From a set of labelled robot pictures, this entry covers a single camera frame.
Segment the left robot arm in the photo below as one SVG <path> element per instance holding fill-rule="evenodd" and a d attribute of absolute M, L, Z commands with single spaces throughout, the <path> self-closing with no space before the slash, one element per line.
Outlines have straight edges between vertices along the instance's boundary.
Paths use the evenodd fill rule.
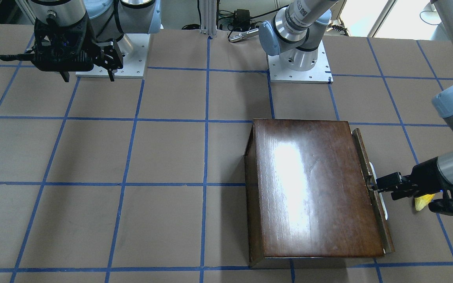
<path fill-rule="evenodd" d="M 316 31 L 319 23 L 328 23 L 334 0 L 295 0 L 283 7 L 259 28 L 260 43 L 269 56 L 314 52 L 320 43 L 323 31 Z M 453 44 L 453 0 L 430 1 L 442 20 L 446 34 Z M 439 116 L 453 131 L 453 86 L 433 97 L 433 106 Z M 399 172 L 376 180 L 378 192 L 390 192 L 394 200 L 405 197 L 422 197 L 441 191 L 442 199 L 432 204 L 453 203 L 453 152 L 437 156 L 413 167 L 410 175 Z"/>

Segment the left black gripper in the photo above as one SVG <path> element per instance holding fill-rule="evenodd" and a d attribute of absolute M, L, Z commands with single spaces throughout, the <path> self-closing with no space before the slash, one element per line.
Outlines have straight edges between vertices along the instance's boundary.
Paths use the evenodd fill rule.
<path fill-rule="evenodd" d="M 434 157 L 419 163 L 412 168 L 409 175 L 401 172 L 375 179 L 371 190 L 377 192 L 391 192 L 393 201 L 403 198 L 433 195 L 445 186 L 445 179 L 438 168 L 438 158 Z"/>

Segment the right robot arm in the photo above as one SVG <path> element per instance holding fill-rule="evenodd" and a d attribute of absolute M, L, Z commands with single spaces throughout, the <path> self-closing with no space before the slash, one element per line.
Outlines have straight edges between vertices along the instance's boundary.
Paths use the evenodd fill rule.
<path fill-rule="evenodd" d="M 34 43 L 2 61 L 28 61 L 65 82 L 78 77 L 144 78 L 151 34 L 162 28 L 159 0 L 30 0 Z"/>

